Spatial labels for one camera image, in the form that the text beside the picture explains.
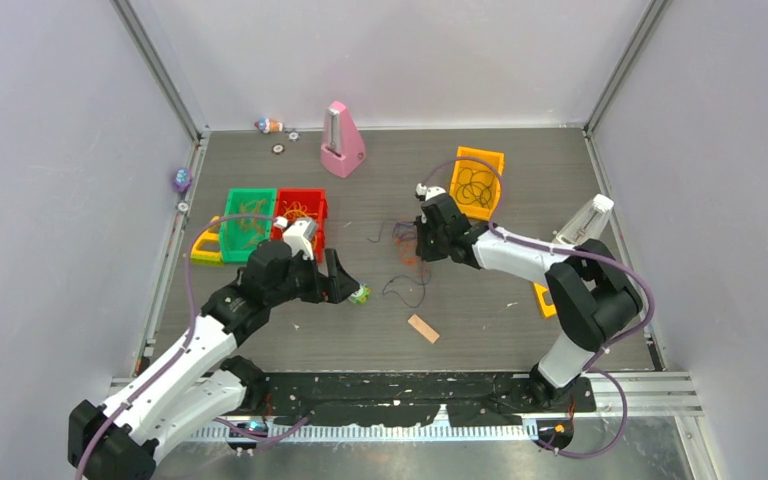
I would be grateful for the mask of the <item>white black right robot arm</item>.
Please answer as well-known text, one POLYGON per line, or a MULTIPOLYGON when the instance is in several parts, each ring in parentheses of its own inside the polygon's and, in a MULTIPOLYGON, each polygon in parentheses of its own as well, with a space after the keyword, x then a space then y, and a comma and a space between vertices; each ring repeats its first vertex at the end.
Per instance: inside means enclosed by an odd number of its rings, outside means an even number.
POLYGON ((628 273, 597 239, 567 248, 494 223, 472 223, 446 192, 422 196, 420 209, 416 254, 422 260, 450 259, 548 288, 561 332, 529 373, 529 394, 544 410, 556 410, 570 398, 570 384, 643 310, 628 273))

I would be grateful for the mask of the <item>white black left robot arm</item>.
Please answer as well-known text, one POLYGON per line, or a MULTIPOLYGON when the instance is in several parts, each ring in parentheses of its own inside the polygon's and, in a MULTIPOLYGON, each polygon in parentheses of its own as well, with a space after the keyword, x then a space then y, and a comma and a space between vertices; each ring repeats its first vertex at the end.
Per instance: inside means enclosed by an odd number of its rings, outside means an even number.
POLYGON ((324 251, 315 259, 281 240, 256 247, 236 278, 215 291, 185 333, 138 377, 100 405, 70 413, 67 460, 79 479, 149 479, 180 443, 215 418, 238 409, 258 412, 267 398, 265 373, 235 355, 269 320, 273 308, 299 300, 360 301, 366 289, 324 251))

